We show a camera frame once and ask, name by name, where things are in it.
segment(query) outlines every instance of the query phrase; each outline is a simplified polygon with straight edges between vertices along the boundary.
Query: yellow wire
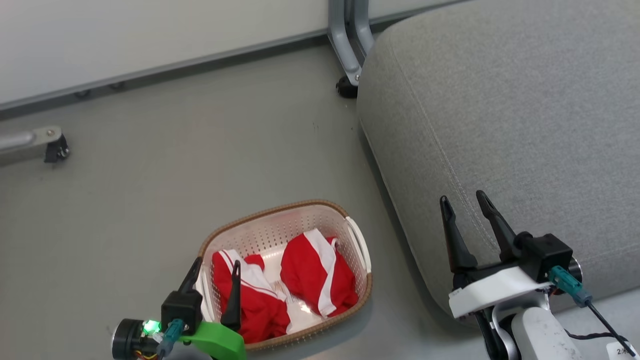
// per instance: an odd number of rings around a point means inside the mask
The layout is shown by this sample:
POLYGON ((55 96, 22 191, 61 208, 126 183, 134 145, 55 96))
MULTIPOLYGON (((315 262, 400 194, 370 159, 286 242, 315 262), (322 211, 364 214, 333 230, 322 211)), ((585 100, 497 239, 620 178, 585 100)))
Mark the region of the yellow wire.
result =
POLYGON ((138 357, 144 357, 146 360, 152 360, 157 358, 158 354, 153 354, 152 356, 144 356, 140 350, 136 350, 136 354, 138 354, 138 357))

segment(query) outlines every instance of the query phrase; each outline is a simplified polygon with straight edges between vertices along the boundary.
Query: folded clothing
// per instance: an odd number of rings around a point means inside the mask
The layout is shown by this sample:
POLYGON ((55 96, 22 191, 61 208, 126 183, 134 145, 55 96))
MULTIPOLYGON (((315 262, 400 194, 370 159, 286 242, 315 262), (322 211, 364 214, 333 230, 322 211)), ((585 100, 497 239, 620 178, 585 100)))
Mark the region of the folded clothing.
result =
POLYGON ((337 238, 325 238, 313 229, 293 238, 282 254, 282 282, 325 318, 358 302, 355 276, 335 250, 336 243, 337 238))
POLYGON ((220 308, 224 313, 231 294, 231 273, 234 263, 240 261, 239 334, 247 344, 257 343, 287 334, 290 324, 285 295, 271 289, 264 277, 264 261, 259 255, 243 259, 235 250, 221 250, 213 254, 213 283, 220 292, 220 308))

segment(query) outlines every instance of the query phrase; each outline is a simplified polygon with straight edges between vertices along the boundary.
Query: gray sofa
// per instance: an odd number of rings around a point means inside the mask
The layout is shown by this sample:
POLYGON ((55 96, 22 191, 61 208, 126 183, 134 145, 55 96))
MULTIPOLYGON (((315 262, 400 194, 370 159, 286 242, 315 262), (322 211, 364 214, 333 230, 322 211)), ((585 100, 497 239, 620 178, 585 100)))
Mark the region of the gray sofa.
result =
POLYGON ((639 1, 473 0, 404 20, 367 57, 358 112, 444 310, 441 195, 479 262, 498 261, 477 189, 516 233, 571 246, 597 299, 640 286, 639 1))

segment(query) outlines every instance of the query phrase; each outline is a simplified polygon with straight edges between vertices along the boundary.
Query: basket rim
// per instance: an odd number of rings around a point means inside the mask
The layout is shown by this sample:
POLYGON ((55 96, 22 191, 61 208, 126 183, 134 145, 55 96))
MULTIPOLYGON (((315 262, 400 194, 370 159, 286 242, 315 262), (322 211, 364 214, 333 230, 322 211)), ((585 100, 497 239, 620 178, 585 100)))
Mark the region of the basket rim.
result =
MULTIPOLYGON (((328 200, 321 200, 321 199, 306 200, 306 201, 294 202, 292 204, 277 206, 275 208, 267 209, 264 211, 260 211, 258 213, 254 213, 252 215, 248 215, 247 217, 240 218, 236 221, 228 223, 227 225, 223 225, 217 228, 203 242, 202 246, 200 247, 200 250, 198 251, 198 256, 203 257, 205 252, 207 251, 207 248, 209 247, 209 244, 218 235, 220 235, 221 233, 224 233, 225 231, 228 231, 229 229, 232 229, 234 227, 237 227, 239 225, 245 224, 247 222, 253 221, 261 217, 266 217, 268 215, 279 213, 281 211, 287 211, 291 209, 303 208, 305 206, 313 206, 313 205, 320 205, 320 206, 326 206, 328 208, 332 208, 333 210, 340 213, 340 215, 342 215, 342 217, 344 218, 349 216, 347 212, 344 211, 344 209, 340 207, 338 204, 335 204, 328 200)), ((317 332, 327 330, 328 328, 334 325, 337 325, 343 322, 344 320, 347 320, 348 318, 353 316, 357 311, 359 311, 364 306, 364 304, 369 300, 369 297, 371 297, 371 290, 372 290, 372 275, 369 272, 367 274, 367 287, 364 291, 364 295, 360 297, 360 299, 358 299, 358 302, 351 309, 345 311, 340 315, 326 319, 322 323, 309 327, 308 329, 296 331, 293 334, 287 334, 284 336, 279 336, 277 338, 264 340, 259 343, 245 344, 244 347, 247 351, 262 350, 265 348, 277 347, 280 345, 285 345, 288 343, 295 342, 298 339, 302 339, 304 337, 313 335, 317 332)))

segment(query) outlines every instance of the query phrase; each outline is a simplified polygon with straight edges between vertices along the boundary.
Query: green light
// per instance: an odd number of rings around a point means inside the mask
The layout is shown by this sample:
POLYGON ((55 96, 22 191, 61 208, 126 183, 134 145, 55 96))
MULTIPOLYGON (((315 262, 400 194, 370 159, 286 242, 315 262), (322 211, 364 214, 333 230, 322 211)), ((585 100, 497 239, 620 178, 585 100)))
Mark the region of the green light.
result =
POLYGON ((160 323, 153 320, 147 320, 144 324, 142 324, 142 331, 146 335, 153 335, 157 332, 160 332, 160 323))

